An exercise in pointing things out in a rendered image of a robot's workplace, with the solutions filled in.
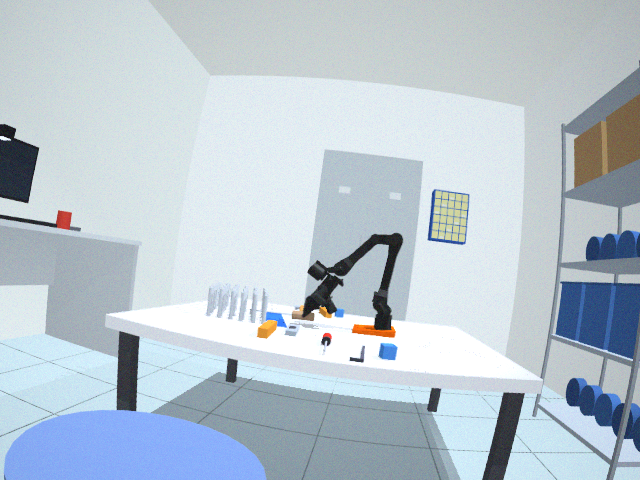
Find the blue taped strip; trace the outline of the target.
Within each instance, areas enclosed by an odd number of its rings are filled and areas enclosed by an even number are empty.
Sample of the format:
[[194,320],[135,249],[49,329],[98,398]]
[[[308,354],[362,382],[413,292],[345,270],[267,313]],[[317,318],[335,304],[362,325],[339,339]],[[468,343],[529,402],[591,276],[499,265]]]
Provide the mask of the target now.
[[285,328],[287,328],[282,314],[267,312],[266,313],[266,322],[268,320],[277,321],[277,327],[285,327]]

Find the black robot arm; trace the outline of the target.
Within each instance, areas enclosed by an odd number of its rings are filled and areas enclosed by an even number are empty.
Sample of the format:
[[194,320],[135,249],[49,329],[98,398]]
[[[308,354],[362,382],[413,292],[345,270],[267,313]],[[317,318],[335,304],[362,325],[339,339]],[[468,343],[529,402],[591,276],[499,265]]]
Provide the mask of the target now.
[[[392,235],[379,235],[373,234],[364,244],[362,244],[356,251],[350,256],[336,263],[333,267],[325,267],[319,260],[317,260],[307,271],[317,281],[323,280],[321,283],[328,287],[332,292],[340,285],[344,286],[343,279],[339,279],[336,276],[332,276],[329,273],[335,273],[337,276],[345,276],[353,268],[357,261],[359,261],[364,255],[366,255],[376,244],[389,245],[388,258],[383,273],[382,281],[378,292],[374,292],[373,307],[377,310],[376,317],[374,319],[373,327],[376,330],[389,331],[391,329],[392,321],[392,309],[387,305],[388,291],[396,264],[399,250],[403,243],[403,237],[399,233],[393,233]],[[333,296],[328,296],[326,299],[325,308],[328,314],[337,312],[337,308],[332,301]]]

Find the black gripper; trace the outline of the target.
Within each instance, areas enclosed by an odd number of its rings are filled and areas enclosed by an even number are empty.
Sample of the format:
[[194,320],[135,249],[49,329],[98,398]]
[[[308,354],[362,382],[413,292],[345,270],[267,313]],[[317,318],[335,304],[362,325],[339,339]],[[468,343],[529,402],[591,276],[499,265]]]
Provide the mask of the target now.
[[326,305],[327,297],[331,295],[331,293],[332,291],[328,287],[324,284],[320,284],[312,295],[308,295],[305,298],[302,318],[305,318],[315,309],[321,309],[319,307],[320,305],[323,308]]

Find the red-handled screwdriver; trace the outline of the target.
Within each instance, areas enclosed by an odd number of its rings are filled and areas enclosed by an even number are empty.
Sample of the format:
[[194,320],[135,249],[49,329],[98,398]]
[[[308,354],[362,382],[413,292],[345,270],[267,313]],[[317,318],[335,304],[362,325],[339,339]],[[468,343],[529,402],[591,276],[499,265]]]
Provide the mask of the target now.
[[330,334],[330,333],[323,334],[322,345],[325,345],[324,346],[324,352],[326,351],[326,347],[328,345],[331,345],[331,342],[332,342],[332,334]]

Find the yellow flat bar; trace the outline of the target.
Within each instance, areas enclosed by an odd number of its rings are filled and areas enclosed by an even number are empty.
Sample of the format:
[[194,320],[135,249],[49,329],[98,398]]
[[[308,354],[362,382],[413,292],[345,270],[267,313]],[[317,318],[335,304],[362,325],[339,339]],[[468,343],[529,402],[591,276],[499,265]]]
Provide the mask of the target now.
[[323,308],[322,308],[322,307],[320,307],[320,308],[321,308],[321,309],[319,309],[319,313],[320,313],[323,317],[325,317],[325,318],[327,318],[327,319],[332,319],[332,315],[327,313],[327,310],[326,310],[326,308],[325,308],[325,307],[323,307]]
[[273,332],[276,330],[276,327],[277,321],[268,320],[266,323],[263,323],[258,327],[257,337],[267,339],[273,334]]

